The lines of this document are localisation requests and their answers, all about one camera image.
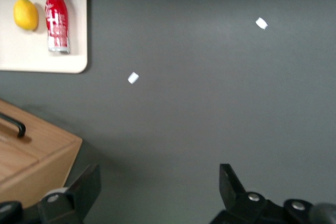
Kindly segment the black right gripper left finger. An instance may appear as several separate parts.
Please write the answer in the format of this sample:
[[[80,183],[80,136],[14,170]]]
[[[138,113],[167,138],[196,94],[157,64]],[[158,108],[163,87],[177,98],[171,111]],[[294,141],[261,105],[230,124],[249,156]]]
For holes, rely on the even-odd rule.
[[[38,203],[40,222],[83,223],[100,192],[100,166],[89,165],[64,192],[48,194]]]

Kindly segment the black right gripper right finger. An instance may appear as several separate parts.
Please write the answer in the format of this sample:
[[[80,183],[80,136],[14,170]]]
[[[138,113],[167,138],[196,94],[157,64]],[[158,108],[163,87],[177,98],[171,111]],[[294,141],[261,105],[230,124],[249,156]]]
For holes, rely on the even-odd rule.
[[[225,209],[211,223],[286,223],[283,208],[246,191],[230,164],[219,166],[219,192]]]

